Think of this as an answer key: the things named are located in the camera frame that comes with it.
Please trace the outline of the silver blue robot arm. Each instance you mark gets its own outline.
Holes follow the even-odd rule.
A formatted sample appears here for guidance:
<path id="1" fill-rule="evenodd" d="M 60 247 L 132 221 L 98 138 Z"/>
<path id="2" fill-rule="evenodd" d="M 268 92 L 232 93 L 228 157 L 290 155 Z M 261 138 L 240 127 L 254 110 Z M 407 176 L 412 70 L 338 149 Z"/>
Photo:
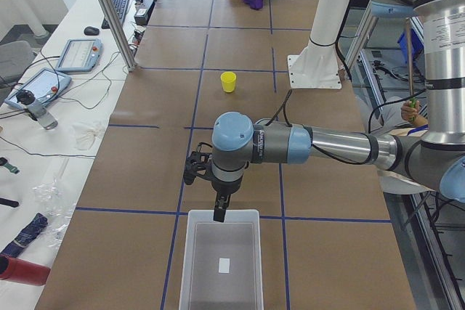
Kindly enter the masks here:
<path id="1" fill-rule="evenodd" d="M 225 113 L 217 118 L 212 136 L 215 221 L 224 221 L 249 163 L 303 163 L 311 155 L 373 164 L 451 200 L 464 200 L 464 0 L 379 1 L 409 5 L 424 19 L 427 131 L 420 137 L 374 136 L 253 123 L 246 115 Z"/>

